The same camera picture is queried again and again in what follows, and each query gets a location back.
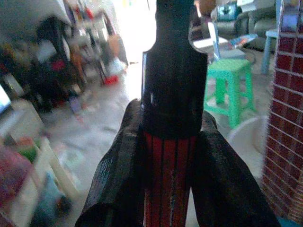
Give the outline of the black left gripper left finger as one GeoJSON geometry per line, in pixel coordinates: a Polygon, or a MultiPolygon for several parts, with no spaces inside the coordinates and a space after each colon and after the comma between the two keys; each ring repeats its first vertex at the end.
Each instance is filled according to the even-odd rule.
{"type": "Polygon", "coordinates": [[[120,129],[99,162],[77,227],[142,227],[145,155],[140,100],[126,107],[120,129]]]}

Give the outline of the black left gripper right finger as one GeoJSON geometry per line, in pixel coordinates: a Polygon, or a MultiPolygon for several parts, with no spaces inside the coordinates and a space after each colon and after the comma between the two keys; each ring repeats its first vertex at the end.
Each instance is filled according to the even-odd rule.
{"type": "Polygon", "coordinates": [[[193,172],[192,193],[199,226],[280,226],[249,168],[206,111],[193,172]]]}

